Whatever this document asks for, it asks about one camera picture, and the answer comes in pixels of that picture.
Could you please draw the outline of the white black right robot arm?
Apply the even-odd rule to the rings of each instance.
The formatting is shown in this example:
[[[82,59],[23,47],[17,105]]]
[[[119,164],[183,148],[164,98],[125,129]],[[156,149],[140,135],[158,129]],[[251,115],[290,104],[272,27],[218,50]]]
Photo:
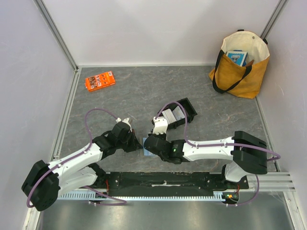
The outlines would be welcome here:
[[[213,141],[166,140],[166,135],[150,135],[144,148],[162,161],[181,164],[198,160],[220,159],[225,165],[220,176],[224,188],[232,188],[248,174],[267,174],[266,142],[244,131],[236,131],[233,137]]]

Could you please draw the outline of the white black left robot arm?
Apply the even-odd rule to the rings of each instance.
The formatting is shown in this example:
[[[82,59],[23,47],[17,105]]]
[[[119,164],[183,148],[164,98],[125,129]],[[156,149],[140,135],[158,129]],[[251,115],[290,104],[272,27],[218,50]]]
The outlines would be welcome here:
[[[91,185],[101,188],[106,182],[106,172],[98,162],[117,150],[132,152],[141,148],[129,119],[124,119],[64,158],[49,163],[37,161],[21,187],[27,196],[27,205],[44,211],[72,190]]]

